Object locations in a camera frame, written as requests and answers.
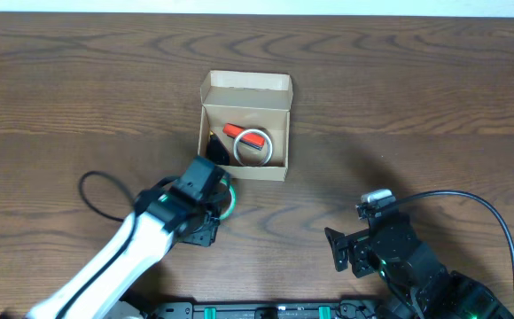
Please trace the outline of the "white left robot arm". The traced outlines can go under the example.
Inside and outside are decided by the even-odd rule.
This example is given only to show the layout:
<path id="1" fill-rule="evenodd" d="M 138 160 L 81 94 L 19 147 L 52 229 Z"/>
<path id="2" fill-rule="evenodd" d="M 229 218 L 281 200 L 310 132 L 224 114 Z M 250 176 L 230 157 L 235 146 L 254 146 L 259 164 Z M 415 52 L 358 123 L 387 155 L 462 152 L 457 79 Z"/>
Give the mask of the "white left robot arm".
<path id="1" fill-rule="evenodd" d="M 66 285 L 32 307 L 27 318 L 103 318 L 128 288 L 177 242 L 210 246 L 236 205 L 232 187 L 217 200 L 173 187 L 140 193 L 134 211 L 108 244 Z"/>

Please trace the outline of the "yellow black correction tape dispenser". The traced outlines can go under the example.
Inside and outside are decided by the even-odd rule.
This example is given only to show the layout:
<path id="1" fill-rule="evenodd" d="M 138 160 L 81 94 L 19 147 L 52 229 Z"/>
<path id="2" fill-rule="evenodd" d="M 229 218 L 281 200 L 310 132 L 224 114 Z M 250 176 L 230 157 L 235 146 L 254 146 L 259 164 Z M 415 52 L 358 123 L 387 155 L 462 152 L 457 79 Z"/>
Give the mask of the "yellow black correction tape dispenser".
<path id="1" fill-rule="evenodd" d="M 230 154 L 214 132 L 209 133 L 206 158 L 216 165 L 228 166 L 230 164 Z"/>

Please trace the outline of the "white tape roll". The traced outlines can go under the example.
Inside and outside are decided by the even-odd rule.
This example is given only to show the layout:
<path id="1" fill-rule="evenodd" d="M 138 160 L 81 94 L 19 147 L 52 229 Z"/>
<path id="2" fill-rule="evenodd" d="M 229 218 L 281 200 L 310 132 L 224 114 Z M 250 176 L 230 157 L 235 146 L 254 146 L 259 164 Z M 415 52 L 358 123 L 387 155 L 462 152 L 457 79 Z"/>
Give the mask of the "white tape roll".
<path id="1" fill-rule="evenodd" d="M 265 142 L 266 142 L 266 145 L 267 145 L 267 154 L 266 156 L 258 163 L 258 164 L 255 164 L 256 167 L 263 167 L 265 166 L 266 164 L 268 164 L 273 156 L 273 152 L 274 152 L 274 148 L 273 148 L 273 143 L 272 143 L 272 140 L 271 138 L 269 137 L 268 134 L 266 134 L 264 131 L 262 130 L 259 130 L 257 128 L 249 128 L 249 129 L 245 129 L 243 130 L 239 135 L 236 136 L 236 138 L 234 139 L 234 143 L 233 143 L 233 155 L 234 155 L 234 158 L 236 159 L 236 161 L 242 166 L 242 167 L 246 167 L 246 164 L 244 163 L 243 160 L 241 160 L 241 157 L 239 155 L 239 152 L 238 152 L 238 145 L 240 144 L 241 140 L 249 135 L 249 134 L 256 134 L 258 136 L 261 136 L 264 138 Z"/>

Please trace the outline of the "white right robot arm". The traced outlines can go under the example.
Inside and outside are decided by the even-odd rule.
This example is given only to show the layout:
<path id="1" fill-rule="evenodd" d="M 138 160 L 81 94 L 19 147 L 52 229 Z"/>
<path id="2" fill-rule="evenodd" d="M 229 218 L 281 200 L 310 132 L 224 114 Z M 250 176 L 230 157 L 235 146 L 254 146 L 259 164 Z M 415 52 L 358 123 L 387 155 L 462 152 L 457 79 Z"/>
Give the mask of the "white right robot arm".
<path id="1" fill-rule="evenodd" d="M 420 240 L 407 214 L 392 211 L 368 219 L 350 235 L 324 230 L 335 269 L 358 278 L 377 273 L 392 293 L 375 307 L 376 318 L 501 318 L 513 314 L 482 283 L 448 271 Z"/>

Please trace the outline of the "red black stapler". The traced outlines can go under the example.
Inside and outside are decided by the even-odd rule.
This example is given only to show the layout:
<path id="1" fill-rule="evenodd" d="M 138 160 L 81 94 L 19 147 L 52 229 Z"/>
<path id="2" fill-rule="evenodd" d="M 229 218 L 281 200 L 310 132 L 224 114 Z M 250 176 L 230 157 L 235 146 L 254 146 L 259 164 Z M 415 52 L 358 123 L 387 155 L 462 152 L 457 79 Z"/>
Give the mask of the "red black stapler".
<path id="1" fill-rule="evenodd" d="M 245 128 L 239 127 L 231 123 L 227 123 L 222 130 L 222 132 L 226 136 L 231 138 L 237 138 L 238 135 L 241 134 L 243 131 L 245 131 Z M 247 146 L 253 147 L 254 149 L 259 151 L 263 148 L 263 146 L 266 143 L 265 138 L 256 133 L 245 134 L 241 138 L 240 142 L 246 144 Z"/>

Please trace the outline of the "green tape roll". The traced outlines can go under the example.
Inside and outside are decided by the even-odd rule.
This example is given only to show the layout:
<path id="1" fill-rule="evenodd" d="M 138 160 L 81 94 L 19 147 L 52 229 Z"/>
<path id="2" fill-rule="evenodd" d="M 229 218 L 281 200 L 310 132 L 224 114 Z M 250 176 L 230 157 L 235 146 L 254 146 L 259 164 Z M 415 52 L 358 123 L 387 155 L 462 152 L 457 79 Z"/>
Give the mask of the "green tape roll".
<path id="1" fill-rule="evenodd" d="M 223 220 L 229 218 L 230 215 L 233 213 L 236 203 L 237 203 L 237 193 L 235 191 L 234 186 L 230 183 L 229 179 L 222 178 L 221 184 L 223 184 L 227 187 L 227 189 L 229 191 L 229 195 L 230 195 L 230 203 L 229 203 L 227 209 L 223 213 L 221 213 L 219 216 L 219 219 L 221 221 L 223 221 Z"/>

